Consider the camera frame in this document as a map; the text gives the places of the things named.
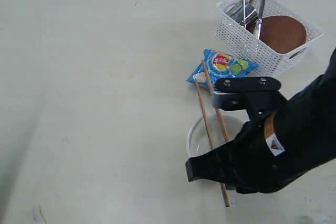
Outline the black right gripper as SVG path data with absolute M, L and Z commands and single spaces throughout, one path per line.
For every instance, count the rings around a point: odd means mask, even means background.
M 288 152 L 276 134 L 265 138 L 264 128 L 252 128 L 245 122 L 233 141 L 186 163 L 189 182 L 199 179 L 214 182 L 238 182 L 240 194 L 275 193 L 302 176 L 293 173 L 289 161 L 282 161 Z

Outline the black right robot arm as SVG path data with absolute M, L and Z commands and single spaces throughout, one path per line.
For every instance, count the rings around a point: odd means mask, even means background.
M 189 181 L 224 183 L 240 194 L 274 193 L 335 159 L 335 55 L 326 71 L 291 99 L 272 77 L 221 78 L 213 107 L 245 110 L 236 137 L 186 161 Z

